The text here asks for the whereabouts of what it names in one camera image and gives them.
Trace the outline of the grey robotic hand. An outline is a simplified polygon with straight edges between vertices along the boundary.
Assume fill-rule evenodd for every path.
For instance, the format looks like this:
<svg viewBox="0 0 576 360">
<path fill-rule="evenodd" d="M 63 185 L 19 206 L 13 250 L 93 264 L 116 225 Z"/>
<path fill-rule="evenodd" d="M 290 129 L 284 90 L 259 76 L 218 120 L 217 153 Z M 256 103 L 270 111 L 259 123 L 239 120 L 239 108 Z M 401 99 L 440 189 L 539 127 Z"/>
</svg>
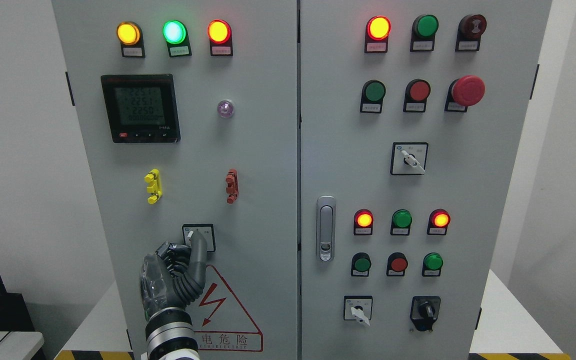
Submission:
<svg viewBox="0 0 576 360">
<path fill-rule="evenodd" d="M 182 243 L 165 242 L 144 256 L 141 268 L 142 307 L 147 321 L 165 308 L 185 309 L 206 284 L 207 242 L 196 230 Z"/>
</svg>

